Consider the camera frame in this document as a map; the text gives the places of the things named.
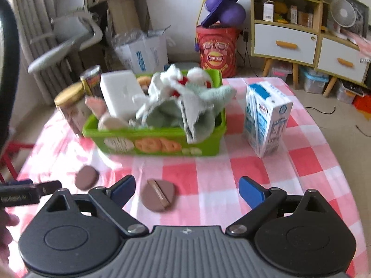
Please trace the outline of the person left hand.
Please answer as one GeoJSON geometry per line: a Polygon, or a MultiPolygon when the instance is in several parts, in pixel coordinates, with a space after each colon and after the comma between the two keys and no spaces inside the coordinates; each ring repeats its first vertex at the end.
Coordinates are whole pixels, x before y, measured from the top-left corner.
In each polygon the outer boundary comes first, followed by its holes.
{"type": "Polygon", "coordinates": [[[8,230],[8,227],[14,227],[19,223],[19,218],[14,214],[9,214],[6,210],[1,209],[1,266],[6,266],[9,263],[9,244],[12,242],[13,237],[8,230]]]}

